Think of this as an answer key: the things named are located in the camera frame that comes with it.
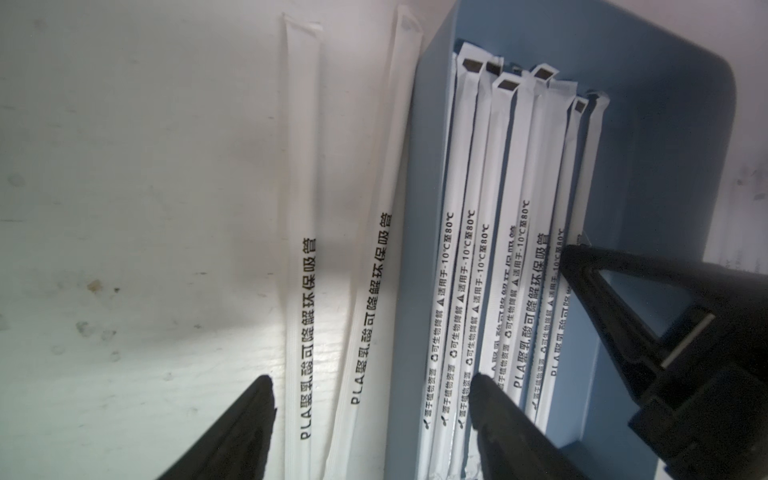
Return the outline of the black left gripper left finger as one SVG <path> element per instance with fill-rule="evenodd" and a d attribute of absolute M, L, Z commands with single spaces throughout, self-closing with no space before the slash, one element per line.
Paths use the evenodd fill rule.
<path fill-rule="evenodd" d="M 261 375 L 160 477 L 262 479 L 276 413 L 273 381 Z"/>

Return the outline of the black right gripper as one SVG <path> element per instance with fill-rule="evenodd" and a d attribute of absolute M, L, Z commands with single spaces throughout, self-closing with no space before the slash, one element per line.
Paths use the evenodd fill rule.
<path fill-rule="evenodd" d="M 586 245 L 560 270 L 645 404 L 629 426 L 667 474 L 765 479 L 766 276 Z"/>

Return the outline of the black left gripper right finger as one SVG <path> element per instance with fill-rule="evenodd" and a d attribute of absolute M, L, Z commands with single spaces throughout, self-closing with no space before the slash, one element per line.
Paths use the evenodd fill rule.
<path fill-rule="evenodd" d="M 469 414 L 485 479 L 584 479 L 492 378 L 476 374 Z"/>

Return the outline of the blue storage tray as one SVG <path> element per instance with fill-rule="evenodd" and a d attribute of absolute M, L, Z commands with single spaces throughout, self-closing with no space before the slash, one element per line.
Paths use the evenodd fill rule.
<path fill-rule="evenodd" d="M 384 475 L 417 469 L 445 171 L 451 54 L 466 40 L 548 63 L 609 97 L 585 231 L 591 244 L 700 261 L 731 138 L 730 65 L 605 1 L 460 1 L 423 54 L 411 114 Z"/>

